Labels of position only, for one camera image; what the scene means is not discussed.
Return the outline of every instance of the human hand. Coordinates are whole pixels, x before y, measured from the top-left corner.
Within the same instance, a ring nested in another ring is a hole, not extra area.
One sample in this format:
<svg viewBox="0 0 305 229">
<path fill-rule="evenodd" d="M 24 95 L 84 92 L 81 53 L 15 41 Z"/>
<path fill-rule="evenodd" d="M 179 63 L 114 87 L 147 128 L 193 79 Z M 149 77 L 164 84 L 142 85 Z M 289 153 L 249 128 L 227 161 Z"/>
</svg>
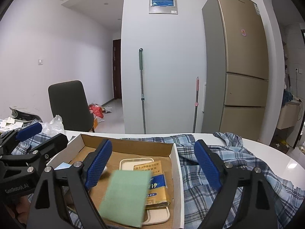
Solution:
<svg viewBox="0 0 305 229">
<path fill-rule="evenodd" d="M 9 212 L 10 216 L 12 216 L 12 218 L 15 218 L 14 212 L 7 206 L 6 209 Z M 30 212 L 30 202 L 27 196 L 20 197 L 19 203 L 16 205 L 16 211 L 19 214 L 17 217 L 19 222 L 26 224 Z"/>
</svg>

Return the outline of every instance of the baseboard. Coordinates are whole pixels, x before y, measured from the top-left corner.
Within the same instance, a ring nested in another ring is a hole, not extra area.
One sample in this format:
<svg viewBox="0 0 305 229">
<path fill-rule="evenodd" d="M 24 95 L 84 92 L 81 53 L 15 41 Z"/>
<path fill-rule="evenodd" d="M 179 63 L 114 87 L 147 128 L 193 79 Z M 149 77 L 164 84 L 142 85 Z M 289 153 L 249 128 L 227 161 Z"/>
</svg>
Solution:
<svg viewBox="0 0 305 229">
<path fill-rule="evenodd" d="M 104 104 L 102 105 L 102 107 L 105 107 L 105 105 L 107 105 L 108 103 L 112 102 L 113 100 L 114 100 L 114 98 L 112 98 L 110 101 L 107 101 L 106 103 L 104 103 Z"/>
</svg>

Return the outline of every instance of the black chair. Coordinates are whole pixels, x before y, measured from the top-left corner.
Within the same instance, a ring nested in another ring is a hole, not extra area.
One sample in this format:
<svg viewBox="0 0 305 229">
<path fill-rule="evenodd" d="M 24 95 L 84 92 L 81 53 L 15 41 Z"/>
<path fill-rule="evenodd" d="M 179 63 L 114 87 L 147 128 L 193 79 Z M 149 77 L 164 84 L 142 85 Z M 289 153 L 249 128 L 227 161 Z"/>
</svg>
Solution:
<svg viewBox="0 0 305 229">
<path fill-rule="evenodd" d="M 53 84 L 48 92 L 53 117 L 62 117 L 65 130 L 94 132 L 94 117 L 81 81 Z"/>
</svg>

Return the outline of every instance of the green card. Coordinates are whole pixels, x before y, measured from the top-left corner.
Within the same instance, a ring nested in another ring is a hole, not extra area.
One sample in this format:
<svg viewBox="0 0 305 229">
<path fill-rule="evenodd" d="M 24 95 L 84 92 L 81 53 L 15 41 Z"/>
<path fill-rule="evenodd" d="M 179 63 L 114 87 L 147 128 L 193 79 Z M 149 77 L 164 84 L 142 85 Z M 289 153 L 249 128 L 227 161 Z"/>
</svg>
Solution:
<svg viewBox="0 0 305 229">
<path fill-rule="evenodd" d="M 114 222 L 142 227 L 151 171 L 116 170 L 112 173 L 99 213 Z"/>
</svg>

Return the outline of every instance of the red plastic bag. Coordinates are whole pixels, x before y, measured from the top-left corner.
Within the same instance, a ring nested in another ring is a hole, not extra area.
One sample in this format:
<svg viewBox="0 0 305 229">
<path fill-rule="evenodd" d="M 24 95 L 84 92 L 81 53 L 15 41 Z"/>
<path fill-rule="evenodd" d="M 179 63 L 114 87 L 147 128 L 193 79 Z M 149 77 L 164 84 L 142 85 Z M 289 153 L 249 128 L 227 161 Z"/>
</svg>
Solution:
<svg viewBox="0 0 305 229">
<path fill-rule="evenodd" d="M 96 104 L 90 104 L 89 110 L 92 111 L 96 116 L 100 118 L 104 118 L 102 107 Z"/>
</svg>

